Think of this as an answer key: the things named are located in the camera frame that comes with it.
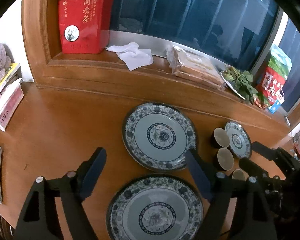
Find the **dark bowl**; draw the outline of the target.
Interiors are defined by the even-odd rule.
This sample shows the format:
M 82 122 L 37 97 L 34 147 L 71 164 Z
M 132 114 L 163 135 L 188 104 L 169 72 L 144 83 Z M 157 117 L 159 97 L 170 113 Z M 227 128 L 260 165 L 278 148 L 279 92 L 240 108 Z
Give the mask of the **dark bowl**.
M 220 148 L 215 156 L 217 168 L 222 171 L 230 171 L 234 167 L 234 157 L 227 148 Z
M 235 169 L 232 172 L 231 178 L 234 179 L 234 180 L 246 181 L 245 173 L 240 168 Z
M 224 129 L 217 127 L 211 134 L 210 144 L 214 148 L 228 148 L 230 146 L 230 139 Z

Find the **small blue floral plate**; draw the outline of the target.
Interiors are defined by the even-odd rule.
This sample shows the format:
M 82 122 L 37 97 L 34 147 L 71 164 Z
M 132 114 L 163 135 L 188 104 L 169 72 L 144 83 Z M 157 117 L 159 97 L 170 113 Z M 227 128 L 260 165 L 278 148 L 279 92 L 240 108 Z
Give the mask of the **small blue floral plate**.
M 251 140 L 242 125 L 229 121 L 225 125 L 225 131 L 230 139 L 230 151 L 238 159 L 250 158 L 252 154 Z

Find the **large blue floral plate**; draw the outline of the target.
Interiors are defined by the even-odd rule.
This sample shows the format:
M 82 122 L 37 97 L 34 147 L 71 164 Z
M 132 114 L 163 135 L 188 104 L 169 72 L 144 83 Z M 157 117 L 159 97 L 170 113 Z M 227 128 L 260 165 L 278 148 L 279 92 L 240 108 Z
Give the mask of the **large blue floral plate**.
M 204 218 L 201 197 L 186 181 L 153 174 L 134 179 L 111 200 L 111 239 L 194 239 Z

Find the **medium blue floral plate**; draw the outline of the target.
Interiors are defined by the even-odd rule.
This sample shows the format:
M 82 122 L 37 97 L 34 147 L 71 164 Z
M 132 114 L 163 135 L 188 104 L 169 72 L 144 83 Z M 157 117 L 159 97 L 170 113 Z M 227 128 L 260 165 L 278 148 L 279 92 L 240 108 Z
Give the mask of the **medium blue floral plate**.
M 183 170 L 185 153 L 198 145 L 193 122 L 177 108 L 156 102 L 129 111 L 122 125 L 122 140 L 137 163 L 155 172 Z

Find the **blue white milk carton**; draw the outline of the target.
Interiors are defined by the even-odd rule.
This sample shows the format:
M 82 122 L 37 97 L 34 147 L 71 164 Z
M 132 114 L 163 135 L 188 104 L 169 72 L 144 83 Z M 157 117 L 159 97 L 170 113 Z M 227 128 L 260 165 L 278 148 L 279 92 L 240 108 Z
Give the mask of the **blue white milk carton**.
M 285 101 L 285 94 L 283 92 L 283 90 L 280 90 L 278 96 L 277 96 L 277 100 L 268 107 L 268 110 L 270 111 L 271 114 L 274 114 L 279 108 L 280 106 L 284 103 Z

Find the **green leafy vegetables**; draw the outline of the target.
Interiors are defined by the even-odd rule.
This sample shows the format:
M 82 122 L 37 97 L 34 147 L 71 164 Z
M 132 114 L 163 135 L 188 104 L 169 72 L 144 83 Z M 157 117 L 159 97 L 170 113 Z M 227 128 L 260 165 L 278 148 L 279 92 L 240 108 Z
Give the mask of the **green leafy vegetables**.
M 233 66 L 229 66 L 222 76 L 231 83 L 235 91 L 243 96 L 246 101 L 254 103 L 254 99 L 257 97 L 257 90 L 252 86 L 253 75 L 249 71 L 241 71 Z

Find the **red green snack bag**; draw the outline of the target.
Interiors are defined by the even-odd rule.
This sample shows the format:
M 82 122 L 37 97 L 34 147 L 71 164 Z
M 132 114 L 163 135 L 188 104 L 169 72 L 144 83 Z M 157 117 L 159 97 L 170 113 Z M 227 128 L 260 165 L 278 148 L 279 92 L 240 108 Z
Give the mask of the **red green snack bag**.
M 260 108 L 272 106 L 283 89 L 292 68 L 289 56 L 277 45 L 270 48 L 270 58 L 257 82 L 257 97 L 254 102 Z

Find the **stack of books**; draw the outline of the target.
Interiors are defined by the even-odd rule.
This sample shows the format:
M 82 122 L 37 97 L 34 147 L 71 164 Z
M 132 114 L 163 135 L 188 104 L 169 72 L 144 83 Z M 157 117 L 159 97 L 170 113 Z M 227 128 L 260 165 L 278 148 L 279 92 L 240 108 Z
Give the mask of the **stack of books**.
M 0 130 L 5 131 L 12 115 L 24 97 L 21 84 L 21 67 L 12 63 L 6 76 L 0 82 Z

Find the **white plate with greens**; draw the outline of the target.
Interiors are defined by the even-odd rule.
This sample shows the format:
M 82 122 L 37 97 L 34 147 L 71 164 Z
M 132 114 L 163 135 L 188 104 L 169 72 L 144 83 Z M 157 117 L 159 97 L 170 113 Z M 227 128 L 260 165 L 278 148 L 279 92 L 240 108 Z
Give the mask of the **white plate with greens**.
M 239 94 L 239 92 L 237 90 L 235 90 L 235 88 L 233 87 L 233 82 L 229 82 L 228 80 L 225 79 L 225 77 L 223 76 L 224 71 L 220 71 L 220 75 L 222 77 L 222 79 L 224 80 L 224 82 L 226 83 L 226 85 L 241 99 L 245 100 L 245 97 L 243 97 L 241 94 Z

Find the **wrapped brown packages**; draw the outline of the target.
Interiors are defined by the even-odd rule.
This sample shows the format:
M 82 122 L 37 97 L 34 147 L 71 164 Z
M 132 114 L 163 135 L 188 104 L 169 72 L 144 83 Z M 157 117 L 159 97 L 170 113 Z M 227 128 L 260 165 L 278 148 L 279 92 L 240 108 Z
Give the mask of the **wrapped brown packages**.
M 179 46 L 168 46 L 166 59 L 173 75 L 217 90 L 225 89 L 224 80 L 207 57 L 194 54 Z

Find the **white crumpled tissue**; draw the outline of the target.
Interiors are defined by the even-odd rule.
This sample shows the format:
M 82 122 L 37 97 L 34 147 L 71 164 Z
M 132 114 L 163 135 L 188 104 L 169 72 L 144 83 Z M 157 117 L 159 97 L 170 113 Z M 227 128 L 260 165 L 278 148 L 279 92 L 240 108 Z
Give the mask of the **white crumpled tissue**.
M 153 63 L 151 49 L 140 49 L 135 42 L 130 42 L 124 46 L 110 46 L 106 50 L 116 53 L 130 71 Z

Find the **red tea box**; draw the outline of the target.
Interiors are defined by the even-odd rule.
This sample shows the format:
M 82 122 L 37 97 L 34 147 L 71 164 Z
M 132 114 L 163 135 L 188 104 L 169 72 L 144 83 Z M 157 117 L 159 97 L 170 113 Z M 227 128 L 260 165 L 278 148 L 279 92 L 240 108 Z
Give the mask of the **red tea box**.
M 64 54 L 98 54 L 109 43 L 113 0 L 58 0 Z

